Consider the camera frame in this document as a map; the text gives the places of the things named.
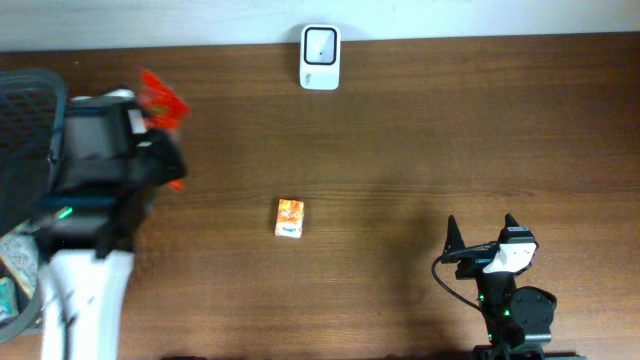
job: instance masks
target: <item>white device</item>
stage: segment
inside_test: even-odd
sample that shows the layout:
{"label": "white device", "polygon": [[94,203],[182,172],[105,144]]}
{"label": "white device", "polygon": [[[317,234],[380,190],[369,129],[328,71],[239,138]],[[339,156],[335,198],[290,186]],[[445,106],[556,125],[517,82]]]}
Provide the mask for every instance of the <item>white device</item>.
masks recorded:
{"label": "white device", "polygon": [[500,271],[516,273],[529,265],[535,252],[535,243],[500,244],[495,258],[482,269],[482,272],[485,274]]}
{"label": "white device", "polygon": [[134,254],[60,250],[38,271],[44,306],[42,360],[115,360],[120,311]]}
{"label": "white device", "polygon": [[340,30],[333,25],[307,25],[300,34],[300,85],[309,90],[335,90],[340,84]]}

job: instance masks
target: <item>snack package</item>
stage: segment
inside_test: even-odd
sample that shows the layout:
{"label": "snack package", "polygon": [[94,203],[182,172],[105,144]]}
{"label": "snack package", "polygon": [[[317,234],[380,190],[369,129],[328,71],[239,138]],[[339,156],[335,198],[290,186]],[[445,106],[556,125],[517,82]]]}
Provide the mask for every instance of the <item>snack package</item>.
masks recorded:
{"label": "snack package", "polygon": [[16,285],[8,277],[0,279],[0,323],[18,316]]}
{"label": "snack package", "polygon": [[38,246],[35,238],[28,235],[32,230],[25,222],[0,237],[0,263],[29,299],[35,292],[38,276]]}
{"label": "snack package", "polygon": [[[191,112],[191,108],[151,71],[142,70],[140,78],[142,91],[138,101],[151,115],[145,125],[150,129],[164,129],[177,142],[182,120]],[[181,179],[169,182],[168,186],[176,191],[184,189]]]}
{"label": "snack package", "polygon": [[280,199],[278,219],[276,220],[276,236],[299,239],[302,236],[304,220],[304,203],[296,200]]}

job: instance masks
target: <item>small box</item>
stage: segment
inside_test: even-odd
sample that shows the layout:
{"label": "small box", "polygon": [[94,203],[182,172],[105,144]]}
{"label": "small box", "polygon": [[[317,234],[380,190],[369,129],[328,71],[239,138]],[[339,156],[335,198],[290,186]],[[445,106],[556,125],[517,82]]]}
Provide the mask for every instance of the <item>small box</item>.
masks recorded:
{"label": "small box", "polygon": [[0,279],[0,323],[18,316],[16,286],[8,277]]}
{"label": "small box", "polygon": [[299,239],[302,236],[304,220],[304,202],[280,199],[278,219],[276,220],[276,236]]}
{"label": "small box", "polygon": [[16,282],[16,289],[31,299],[38,278],[38,245],[30,235],[35,229],[24,222],[0,237],[0,268]]}

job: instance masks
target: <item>wooden table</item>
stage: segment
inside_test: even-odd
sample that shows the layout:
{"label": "wooden table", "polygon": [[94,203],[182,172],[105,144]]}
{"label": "wooden table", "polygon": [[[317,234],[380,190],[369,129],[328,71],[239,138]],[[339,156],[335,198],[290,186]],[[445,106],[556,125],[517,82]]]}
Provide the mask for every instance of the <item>wooden table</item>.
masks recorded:
{"label": "wooden table", "polygon": [[[0,55],[60,73],[71,95],[137,86],[146,67],[193,106],[186,191],[161,191],[139,233],[121,359],[470,350],[483,320],[429,267],[449,214],[478,244],[506,212],[541,246],[518,284],[558,297],[547,349],[639,356],[640,34],[344,43],[332,92],[300,87],[298,51]],[[279,198],[305,201],[302,239],[273,236]]]}

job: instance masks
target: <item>black cable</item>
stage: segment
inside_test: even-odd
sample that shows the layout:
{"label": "black cable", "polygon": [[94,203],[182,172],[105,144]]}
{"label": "black cable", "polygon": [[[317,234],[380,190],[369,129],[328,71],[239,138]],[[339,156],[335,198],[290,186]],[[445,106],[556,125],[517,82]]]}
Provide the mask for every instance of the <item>black cable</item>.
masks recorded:
{"label": "black cable", "polygon": [[472,308],[480,311],[481,313],[484,313],[484,311],[482,310],[482,308],[474,303],[472,303],[471,301],[465,299],[464,297],[462,297],[462,295],[458,294],[457,292],[451,290],[447,284],[445,284],[442,280],[440,280],[440,278],[438,277],[438,274],[436,274],[436,265],[438,265],[438,263],[442,260],[442,257],[444,255],[440,255],[438,256],[435,261],[433,262],[433,264],[431,265],[431,274],[433,275],[433,278],[436,280],[436,282],[438,284],[440,284],[440,286],[442,286],[443,289],[445,289],[449,294],[453,295],[456,299],[462,301],[463,303],[471,306]]}

